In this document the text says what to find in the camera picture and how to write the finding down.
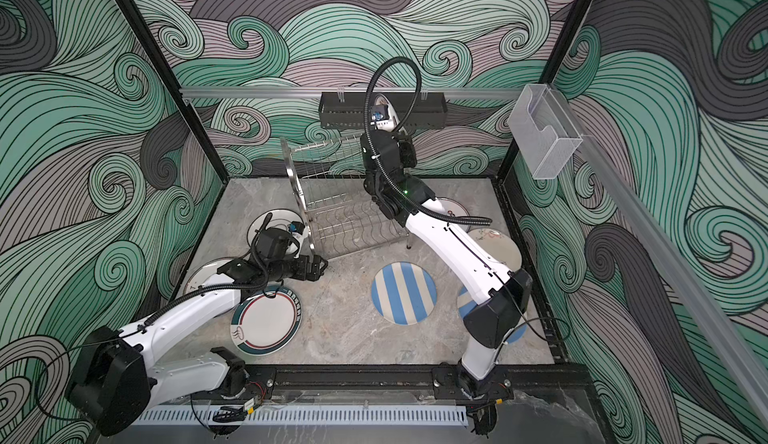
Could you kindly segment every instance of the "transparent holder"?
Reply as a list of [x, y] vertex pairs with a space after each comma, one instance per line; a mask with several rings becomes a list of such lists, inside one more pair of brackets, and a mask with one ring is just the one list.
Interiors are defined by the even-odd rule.
[[556, 179], [582, 140], [565, 96], [547, 84], [526, 85], [507, 124], [535, 180]]

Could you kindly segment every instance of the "red wire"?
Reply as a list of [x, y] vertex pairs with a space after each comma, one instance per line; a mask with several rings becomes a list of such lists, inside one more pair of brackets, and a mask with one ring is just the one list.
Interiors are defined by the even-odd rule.
[[250, 383], [256, 384], [257, 386], [259, 386], [259, 391], [261, 391], [261, 400], [264, 400], [264, 398], [266, 397], [266, 391], [264, 390], [264, 387], [262, 387], [261, 384], [256, 381], [251, 381]]

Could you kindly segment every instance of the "blue striped plate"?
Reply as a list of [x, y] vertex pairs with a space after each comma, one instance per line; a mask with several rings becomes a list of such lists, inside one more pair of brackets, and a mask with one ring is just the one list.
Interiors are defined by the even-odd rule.
[[[462, 320], [464, 320], [465, 315], [469, 314], [469, 311], [477, 307], [475, 300], [469, 295], [469, 292], [467, 292], [467, 288], [464, 285], [462, 285], [462, 289], [458, 291], [456, 306], [458, 307], [458, 316], [461, 317]], [[507, 338], [506, 343], [512, 344], [514, 341], [523, 337], [527, 328], [528, 324], [525, 324], [520, 329], [514, 331], [512, 335]]]
[[395, 262], [379, 270], [371, 286], [373, 305], [391, 323], [422, 322], [435, 308], [435, 281], [421, 267]]

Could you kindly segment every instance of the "plate with red rim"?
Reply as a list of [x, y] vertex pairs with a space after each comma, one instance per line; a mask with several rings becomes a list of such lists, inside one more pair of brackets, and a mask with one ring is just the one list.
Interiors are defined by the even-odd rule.
[[253, 356], [279, 350], [293, 339], [301, 324], [301, 302], [293, 290], [268, 285], [264, 292], [238, 305], [230, 323], [232, 342]]
[[[451, 217], [466, 217], [469, 215], [469, 211], [466, 207], [456, 202], [453, 199], [446, 197], [438, 197], [437, 200], [442, 204], [442, 207], [446, 210], [446, 214]], [[462, 226], [464, 232], [469, 232], [469, 226]]]

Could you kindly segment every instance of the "white cable tray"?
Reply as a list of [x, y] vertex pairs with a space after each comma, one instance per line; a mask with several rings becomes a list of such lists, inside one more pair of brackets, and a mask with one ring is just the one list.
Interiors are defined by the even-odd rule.
[[[214, 422], [222, 406], [197, 405], [197, 417], [208, 426], [464, 426], [464, 406], [405, 405], [315, 405], [264, 406], [242, 422]], [[160, 405], [144, 411], [133, 426], [198, 426], [189, 404]]]

